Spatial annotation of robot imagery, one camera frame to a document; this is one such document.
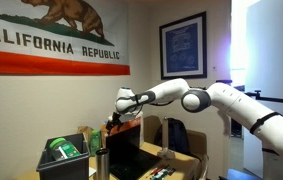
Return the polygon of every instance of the framed picture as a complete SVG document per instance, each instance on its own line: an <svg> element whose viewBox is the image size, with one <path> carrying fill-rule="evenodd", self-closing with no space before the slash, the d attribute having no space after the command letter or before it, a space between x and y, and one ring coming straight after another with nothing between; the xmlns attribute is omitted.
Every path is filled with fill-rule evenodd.
<svg viewBox="0 0 283 180"><path fill-rule="evenodd" d="M160 26L161 79L207 77L206 12Z"/></svg>

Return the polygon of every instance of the bottle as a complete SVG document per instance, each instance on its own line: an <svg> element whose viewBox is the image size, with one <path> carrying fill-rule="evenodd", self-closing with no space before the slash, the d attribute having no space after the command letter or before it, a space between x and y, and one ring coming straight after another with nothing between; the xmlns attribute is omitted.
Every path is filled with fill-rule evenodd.
<svg viewBox="0 0 283 180"><path fill-rule="evenodd" d="M80 152L77 148L65 138L57 138L50 144L52 156L56 161L79 156Z"/></svg>
<svg viewBox="0 0 283 180"><path fill-rule="evenodd" d="M101 135L99 130L92 130L89 142L90 156L94 157L95 152L101 148Z"/></svg>

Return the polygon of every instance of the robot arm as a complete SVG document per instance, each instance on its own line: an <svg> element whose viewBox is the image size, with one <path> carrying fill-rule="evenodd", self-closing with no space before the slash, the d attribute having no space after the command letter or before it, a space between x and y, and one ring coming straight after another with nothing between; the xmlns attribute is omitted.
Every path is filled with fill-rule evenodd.
<svg viewBox="0 0 283 180"><path fill-rule="evenodd" d="M191 88L184 79L174 79L141 94L121 88L115 107L118 114L126 114L144 104L167 104L178 99L182 107L191 113L211 105L218 108L249 129L262 141L263 147L283 156L283 116L223 83L215 83L204 90Z"/></svg>

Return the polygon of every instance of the white wall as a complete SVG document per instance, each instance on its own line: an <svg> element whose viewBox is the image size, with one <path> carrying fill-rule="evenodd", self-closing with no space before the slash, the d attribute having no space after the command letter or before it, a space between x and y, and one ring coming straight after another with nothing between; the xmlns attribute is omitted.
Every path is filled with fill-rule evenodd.
<svg viewBox="0 0 283 180"><path fill-rule="evenodd" d="M191 86L209 87L218 79L229 79L230 45L230 0L172 1L153 5L151 14L151 72L152 85L161 81L159 26L207 12L207 63L208 78L187 80ZM229 120L216 108L191 114L186 112L180 101L166 107L154 107L153 114L161 119L164 116L182 120L188 129L207 134L208 155L210 157L208 177L226 177L229 160Z"/></svg>
<svg viewBox="0 0 283 180"><path fill-rule="evenodd" d="M261 90L261 96L283 99L283 0L261 0L248 8L247 43L247 91ZM283 104L259 102L283 114ZM245 142L244 166L262 175L261 142L250 136L246 133L245 139L256 145Z"/></svg>
<svg viewBox="0 0 283 180"><path fill-rule="evenodd" d="M229 79L230 0L172 1L151 7L129 5L131 76L0 76L0 180L35 170L48 138L76 133L80 125L98 128L113 111L121 86L143 92L161 83L160 25L207 11L208 78L188 82L208 87L217 79ZM217 109L190 114L175 102L163 108L144 106L143 112L179 118L187 128L205 132L209 177L225 176L229 121Z"/></svg>
<svg viewBox="0 0 283 180"><path fill-rule="evenodd" d="M129 7L131 76L0 76L0 180L34 171L48 138L99 128L121 86L150 86L147 11Z"/></svg>

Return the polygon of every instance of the storage bin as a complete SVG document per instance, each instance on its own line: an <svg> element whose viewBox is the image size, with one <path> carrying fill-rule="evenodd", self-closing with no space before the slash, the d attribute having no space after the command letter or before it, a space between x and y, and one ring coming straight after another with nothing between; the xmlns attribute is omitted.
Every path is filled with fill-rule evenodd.
<svg viewBox="0 0 283 180"><path fill-rule="evenodd" d="M55 161L49 145L56 138L48 139L37 166L40 180L87 180L89 178L89 149L83 134L62 136L78 149L81 155Z"/></svg>

